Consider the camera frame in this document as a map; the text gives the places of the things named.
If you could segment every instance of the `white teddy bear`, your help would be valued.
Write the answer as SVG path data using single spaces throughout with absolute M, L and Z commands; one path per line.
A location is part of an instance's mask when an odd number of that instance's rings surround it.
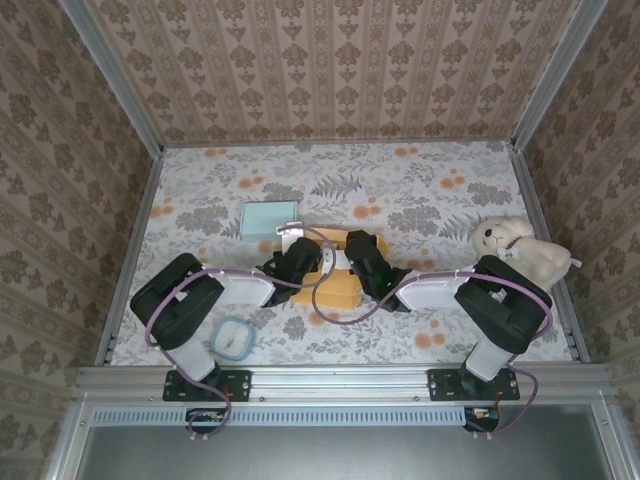
M 527 277 L 545 292 L 582 263 L 571 258 L 566 248 L 537 240 L 533 226 L 520 217 L 489 217 L 471 235 L 480 255 L 494 255 Z

